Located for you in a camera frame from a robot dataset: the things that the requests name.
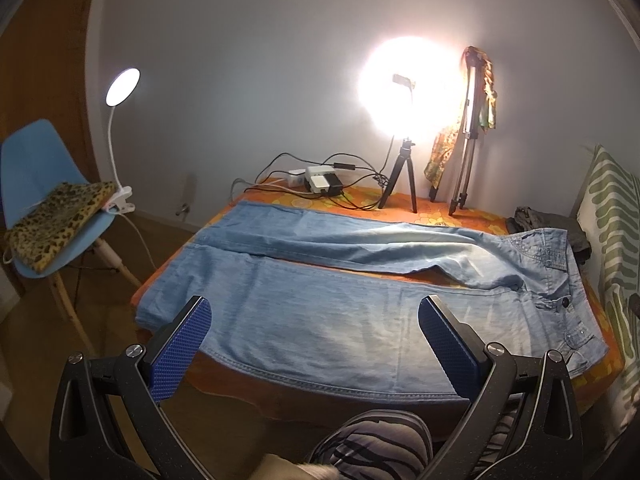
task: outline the light blue denim jeans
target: light blue denim jeans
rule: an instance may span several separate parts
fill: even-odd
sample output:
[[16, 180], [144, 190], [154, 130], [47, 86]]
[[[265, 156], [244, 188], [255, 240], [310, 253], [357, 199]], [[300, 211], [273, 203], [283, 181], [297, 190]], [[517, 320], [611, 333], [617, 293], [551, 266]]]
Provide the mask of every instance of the light blue denim jeans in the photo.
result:
[[[298, 262], [395, 274], [438, 266], [468, 288]], [[241, 202], [184, 247], [136, 320], [155, 330], [193, 294], [212, 304], [201, 346], [209, 356], [255, 377], [359, 399], [457, 398], [417, 323], [429, 294], [485, 342], [533, 356], [558, 349], [572, 377], [607, 352], [562, 230], [501, 237]]]

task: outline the green and white striped pillow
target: green and white striped pillow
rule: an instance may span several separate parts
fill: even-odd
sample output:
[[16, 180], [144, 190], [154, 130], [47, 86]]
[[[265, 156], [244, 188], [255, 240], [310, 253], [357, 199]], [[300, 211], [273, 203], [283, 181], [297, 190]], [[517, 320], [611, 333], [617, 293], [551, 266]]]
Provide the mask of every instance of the green and white striped pillow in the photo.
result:
[[640, 381], [640, 180], [602, 146], [596, 147], [577, 217], [593, 250], [584, 270], [600, 293], [625, 360], [603, 399], [613, 442], [635, 413], [633, 397]]

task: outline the bright glowing light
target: bright glowing light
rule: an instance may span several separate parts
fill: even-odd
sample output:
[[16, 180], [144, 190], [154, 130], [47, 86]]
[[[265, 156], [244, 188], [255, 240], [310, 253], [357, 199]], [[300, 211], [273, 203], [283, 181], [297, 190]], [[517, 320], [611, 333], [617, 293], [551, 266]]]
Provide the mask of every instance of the bright glowing light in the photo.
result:
[[[407, 86], [394, 83], [399, 74], [415, 82], [414, 103]], [[360, 102], [383, 132], [424, 141], [453, 124], [464, 98], [460, 54], [423, 38], [396, 38], [383, 43], [367, 61], [360, 81]]]
[[127, 68], [116, 79], [113, 80], [107, 92], [107, 104], [117, 106], [124, 101], [138, 84], [140, 70], [137, 68]]

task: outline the leopard print cushion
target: leopard print cushion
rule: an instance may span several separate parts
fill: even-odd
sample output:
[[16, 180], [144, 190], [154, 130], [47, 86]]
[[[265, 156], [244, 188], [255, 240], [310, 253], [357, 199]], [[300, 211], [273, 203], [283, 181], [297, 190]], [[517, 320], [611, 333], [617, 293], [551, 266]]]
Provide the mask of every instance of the leopard print cushion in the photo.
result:
[[58, 184], [4, 235], [14, 257], [42, 272], [113, 195], [113, 182]]

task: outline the orange floral tablecloth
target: orange floral tablecloth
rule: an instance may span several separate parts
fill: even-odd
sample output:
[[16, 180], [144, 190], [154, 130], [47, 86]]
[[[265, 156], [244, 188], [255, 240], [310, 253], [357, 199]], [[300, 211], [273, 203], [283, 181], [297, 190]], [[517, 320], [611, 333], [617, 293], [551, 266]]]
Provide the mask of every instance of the orange floral tablecloth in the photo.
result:
[[[357, 206], [365, 206], [375, 202], [380, 191], [369, 188], [350, 187], [345, 191], [348, 199]], [[249, 190], [242, 195], [245, 200], [253, 200], [255, 202], [272, 203], [285, 206], [293, 206], [300, 208], [309, 208], [320, 211], [333, 212], [337, 214], [345, 214], [359, 218], [369, 218], [382, 220], [386, 222], [410, 222], [421, 225], [444, 225], [444, 226], [464, 226], [470, 229], [476, 229], [492, 233], [495, 235], [508, 234], [505, 219], [480, 210], [465, 209], [459, 210], [454, 216], [448, 215], [449, 205], [447, 203], [432, 203], [425, 199], [418, 199], [418, 213], [411, 212], [411, 204], [409, 196], [405, 194], [392, 195], [384, 209], [374, 209], [372, 211], [349, 210], [341, 208], [329, 199], [322, 198], [318, 200], [309, 200], [298, 196], [287, 194], [286, 192], [269, 192], [264, 190]], [[349, 207], [350, 204], [344, 199], [334, 198], [336, 202]], [[225, 207], [219, 214], [214, 216], [209, 224], [217, 222], [224, 216], [233, 206]], [[173, 256], [164, 263], [133, 296], [131, 303], [137, 306], [140, 298], [145, 291], [151, 286], [166, 268]], [[388, 274], [373, 274], [383, 279], [420, 281], [433, 283], [435, 285], [459, 286], [452, 279], [437, 270], [425, 270], [411, 274], [409, 276], [391, 276]], [[594, 367], [590, 368], [585, 374], [576, 377], [573, 380], [575, 394], [578, 401], [580, 413], [584, 413], [593, 403], [604, 393], [614, 379], [622, 370], [622, 358], [620, 350], [614, 338], [613, 330], [607, 321], [602, 306], [597, 296], [589, 284], [583, 280], [591, 309], [595, 314], [598, 325], [602, 330], [602, 334], [606, 343], [609, 345], [609, 352], [604, 359]], [[146, 330], [139, 330], [139, 338], [146, 341], [150, 333]], [[220, 365], [213, 359], [201, 354], [196, 355], [193, 364], [189, 368], [187, 380], [196, 386], [199, 390], [210, 393], [228, 395], [238, 397], [251, 402], [257, 406], [265, 416], [272, 418], [280, 418], [287, 420], [308, 420], [319, 424], [332, 425], [327, 419], [327, 410], [339, 417], [350, 416], [350, 413], [357, 410], [364, 410], [361, 402], [351, 402], [344, 399], [335, 399], [333, 397], [322, 396], [320, 394], [310, 394], [302, 392], [294, 388], [280, 386], [279, 384], [268, 383], [267, 381], [258, 380], [240, 374], [239, 372], [230, 370]], [[309, 409], [309, 403], [316, 409]], [[438, 416], [444, 417], [444, 414], [436, 412], [422, 413], [428, 421], [433, 422]], [[449, 418], [458, 416], [458, 414], [448, 413]], [[447, 425], [447, 421], [443, 421], [442, 428], [435, 429], [436, 434], [447, 434], [447, 431], [455, 427], [457, 420], [453, 421], [451, 427]]]

